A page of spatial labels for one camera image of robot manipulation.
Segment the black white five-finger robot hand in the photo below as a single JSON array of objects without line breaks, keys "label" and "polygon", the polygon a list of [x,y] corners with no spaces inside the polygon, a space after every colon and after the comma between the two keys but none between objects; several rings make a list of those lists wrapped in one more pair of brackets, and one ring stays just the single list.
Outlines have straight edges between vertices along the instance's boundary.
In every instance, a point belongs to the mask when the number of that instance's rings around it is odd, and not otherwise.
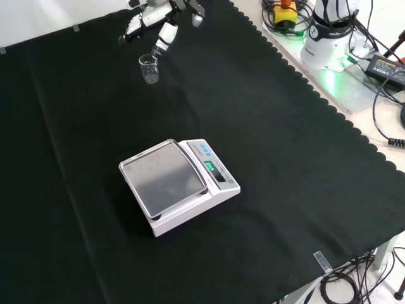
[{"label": "black white five-finger robot hand", "polygon": [[123,35],[119,36],[118,42],[124,46],[135,38],[140,38],[147,30],[160,27],[158,40],[152,48],[151,56],[155,60],[160,59],[175,40],[178,25],[176,15],[183,11],[192,13],[192,25],[199,27],[205,18],[205,9],[198,1],[129,1],[131,8],[140,8],[127,25]]}]

